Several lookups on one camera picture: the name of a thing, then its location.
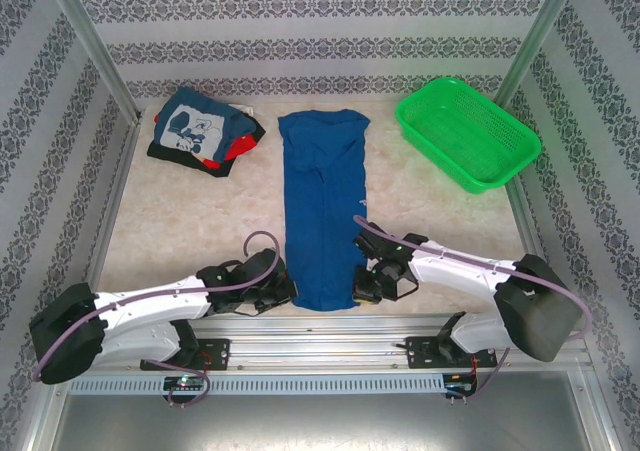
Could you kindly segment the blue t-shirt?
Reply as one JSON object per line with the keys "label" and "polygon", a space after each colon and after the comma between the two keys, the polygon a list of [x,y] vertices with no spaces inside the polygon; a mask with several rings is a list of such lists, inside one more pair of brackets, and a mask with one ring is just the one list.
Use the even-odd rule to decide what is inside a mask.
{"label": "blue t-shirt", "polygon": [[329,312],[357,305],[354,272],[366,259],[353,244],[366,214],[365,131],[349,109],[300,111],[278,119],[283,140],[285,255],[294,304]]}

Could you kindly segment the grey metal sheet panel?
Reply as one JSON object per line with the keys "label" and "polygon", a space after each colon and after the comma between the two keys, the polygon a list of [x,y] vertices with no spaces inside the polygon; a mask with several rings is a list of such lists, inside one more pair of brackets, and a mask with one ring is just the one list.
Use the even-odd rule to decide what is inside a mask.
{"label": "grey metal sheet panel", "polygon": [[62,387],[24,451],[625,451],[586,371],[502,372],[480,396],[225,392],[184,410]]}

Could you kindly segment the green plastic basket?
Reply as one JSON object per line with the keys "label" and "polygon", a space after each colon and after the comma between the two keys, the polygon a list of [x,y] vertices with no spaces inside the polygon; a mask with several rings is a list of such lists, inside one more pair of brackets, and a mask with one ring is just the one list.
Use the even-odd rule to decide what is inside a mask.
{"label": "green plastic basket", "polygon": [[533,130],[458,78],[430,81],[395,116],[403,137],[471,194],[504,186],[542,151]]}

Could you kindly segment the navy cartoon print t-shirt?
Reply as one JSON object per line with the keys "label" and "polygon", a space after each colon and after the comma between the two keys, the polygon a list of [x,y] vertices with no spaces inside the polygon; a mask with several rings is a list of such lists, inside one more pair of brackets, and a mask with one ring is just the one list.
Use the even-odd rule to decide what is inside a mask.
{"label": "navy cartoon print t-shirt", "polygon": [[222,162],[237,139],[255,130],[255,123],[242,111],[180,87],[158,114],[154,142],[198,159]]}

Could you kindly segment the aluminium rail base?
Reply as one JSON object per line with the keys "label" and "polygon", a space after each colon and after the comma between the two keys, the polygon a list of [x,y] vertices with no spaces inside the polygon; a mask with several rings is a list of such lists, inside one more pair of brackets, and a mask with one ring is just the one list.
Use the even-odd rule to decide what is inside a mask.
{"label": "aluminium rail base", "polygon": [[[452,315],[214,316],[191,323],[199,339],[228,339],[225,371],[309,373],[313,370],[410,369],[398,346],[409,336],[435,336]],[[104,364],[99,370],[139,362]]]}

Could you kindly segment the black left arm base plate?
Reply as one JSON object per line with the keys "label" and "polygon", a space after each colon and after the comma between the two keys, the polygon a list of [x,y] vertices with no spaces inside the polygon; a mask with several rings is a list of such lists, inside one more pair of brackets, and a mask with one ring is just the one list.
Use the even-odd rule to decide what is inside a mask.
{"label": "black left arm base plate", "polygon": [[230,358],[230,344],[228,339],[197,339],[164,363],[196,371],[225,371]]}

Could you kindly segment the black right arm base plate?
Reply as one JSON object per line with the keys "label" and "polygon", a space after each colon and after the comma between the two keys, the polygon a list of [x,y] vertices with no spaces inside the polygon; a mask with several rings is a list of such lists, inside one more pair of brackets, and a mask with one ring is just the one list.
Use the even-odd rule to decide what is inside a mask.
{"label": "black right arm base plate", "polygon": [[406,352],[410,369],[494,368],[496,355],[487,350],[476,353],[464,351],[451,339],[439,340],[434,336],[409,336],[400,348]]}

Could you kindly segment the aluminium side rail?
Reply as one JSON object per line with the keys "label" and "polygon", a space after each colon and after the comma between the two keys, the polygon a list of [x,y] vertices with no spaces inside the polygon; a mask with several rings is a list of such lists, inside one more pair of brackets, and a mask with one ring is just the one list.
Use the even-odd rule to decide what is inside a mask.
{"label": "aluminium side rail", "polygon": [[542,252],[520,173],[508,181],[508,187],[527,253],[516,260],[514,270],[497,285],[494,300],[513,338],[534,342],[562,338],[580,319],[580,307],[573,303],[572,293]]}
{"label": "aluminium side rail", "polygon": [[106,164],[99,175],[98,200],[93,199],[89,208],[90,240],[78,245],[80,255],[74,257],[74,269],[69,272],[66,285],[86,282],[93,291],[97,290],[141,120],[141,115],[138,115],[126,128],[123,137],[109,146]]}

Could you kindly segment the aluminium frame post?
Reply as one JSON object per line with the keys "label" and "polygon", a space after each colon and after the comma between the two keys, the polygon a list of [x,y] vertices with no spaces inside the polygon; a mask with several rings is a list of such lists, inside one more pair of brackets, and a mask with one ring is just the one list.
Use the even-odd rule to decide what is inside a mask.
{"label": "aluminium frame post", "polygon": [[567,0],[544,0],[525,39],[504,76],[494,97],[494,103],[505,109],[524,79],[558,14]]}
{"label": "aluminium frame post", "polygon": [[81,0],[56,0],[129,123],[141,112]]}

